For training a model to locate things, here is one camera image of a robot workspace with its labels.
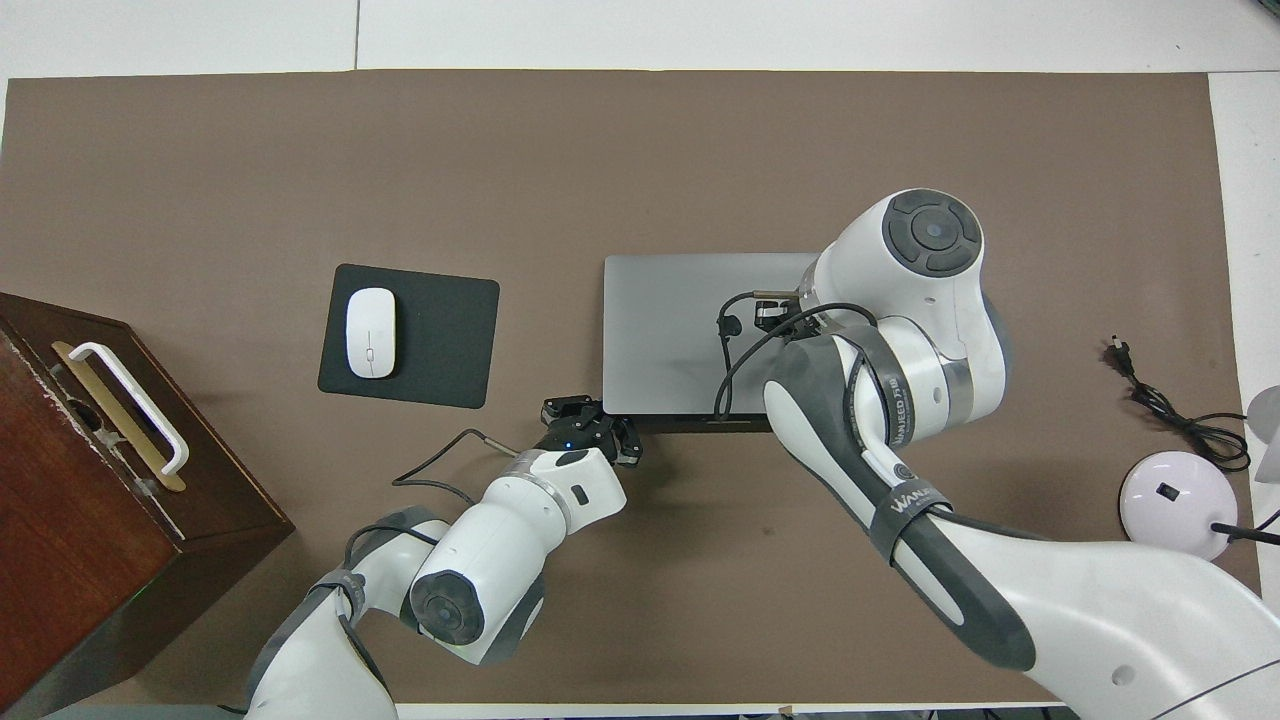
brown wooden drawer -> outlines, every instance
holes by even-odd
[[[157,482],[134,443],[116,439],[122,428],[55,342],[97,342],[119,357],[189,447],[175,473],[184,489]],[[84,363],[141,429],[138,445],[168,452],[106,366]],[[13,661],[0,673],[0,710],[9,720],[136,673],[292,524],[123,323],[0,293],[0,653]]]

white mouse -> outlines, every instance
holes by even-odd
[[[357,290],[347,301],[347,364],[369,379],[396,369],[396,296],[385,287]]]

white tile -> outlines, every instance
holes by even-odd
[[[356,0],[0,0],[14,77],[349,70]]]
[[[1254,0],[364,0],[361,68],[1280,69]]]
[[[1210,76],[1240,397],[1280,384],[1280,73]],[[1254,465],[1266,446],[1249,433]],[[1280,486],[1253,483],[1253,516],[1280,507]],[[1280,547],[1258,546],[1262,594],[1280,612]]]

brown tabletop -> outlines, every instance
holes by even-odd
[[[1100,361],[1123,334],[1192,413],[1238,410],[1203,76],[358,72],[13,81],[0,290],[129,322],[298,527],[104,700],[234,702],[388,480],[458,429],[540,436],[600,388],[611,254],[819,251],[904,187],[968,202],[1015,366],[991,418],[904,452],[966,514],[1121,539],[1119,484],[1180,450]],[[340,263],[502,286],[481,410],[316,388]],[[504,465],[463,446],[436,478]],[[1245,502],[1244,478],[1233,482]],[[361,625],[402,702],[984,702],[984,665],[768,434],[655,436],[628,506],[550,557],[511,662]],[[1219,564],[1257,588],[1252,547]]]

cabinet handle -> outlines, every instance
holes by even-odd
[[[187,441],[182,439],[178,430],[173,427],[173,423],[164,416],[164,413],[156,407],[156,404],[151,401],[151,397],[142,389],[138,380],[133,379],[133,374],[120,363],[120,359],[111,352],[111,348],[99,343],[99,342],[84,342],[77,346],[74,350],[68,352],[68,357],[76,361],[83,361],[90,355],[96,354],[102,359],[102,364],[106,365],[108,370],[115,375],[115,379],[124,386],[124,389],[133,397],[133,401],[138,404],[138,407],[146,414],[151,420],[151,424],[160,430],[160,434],[169,441],[169,447],[173,448],[173,459],[170,459],[165,466],[160,470],[166,475],[172,475],[178,471],[179,468],[187,464],[187,457],[189,457],[191,451],[187,448]]]

